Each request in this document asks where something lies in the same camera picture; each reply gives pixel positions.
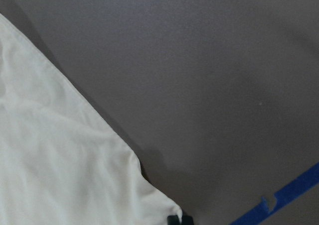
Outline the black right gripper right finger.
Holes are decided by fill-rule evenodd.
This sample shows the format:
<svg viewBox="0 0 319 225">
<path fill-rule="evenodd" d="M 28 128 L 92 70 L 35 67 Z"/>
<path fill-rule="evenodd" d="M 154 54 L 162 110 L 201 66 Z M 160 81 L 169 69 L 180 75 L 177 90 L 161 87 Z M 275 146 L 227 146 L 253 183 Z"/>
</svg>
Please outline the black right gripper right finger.
<svg viewBox="0 0 319 225">
<path fill-rule="evenodd" d="M 189 215 L 183 215 L 181 225 L 193 225 L 193 217 Z"/>
</svg>

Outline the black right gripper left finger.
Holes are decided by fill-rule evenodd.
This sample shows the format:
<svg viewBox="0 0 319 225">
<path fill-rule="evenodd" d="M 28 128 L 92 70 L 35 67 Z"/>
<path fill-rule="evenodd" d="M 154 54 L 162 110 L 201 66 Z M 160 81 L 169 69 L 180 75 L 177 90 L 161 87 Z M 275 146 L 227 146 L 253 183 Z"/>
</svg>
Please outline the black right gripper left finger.
<svg viewBox="0 0 319 225">
<path fill-rule="evenodd" d="M 167 217 L 167 225 L 180 225 L 180 220 L 177 215 L 170 215 Z"/>
</svg>

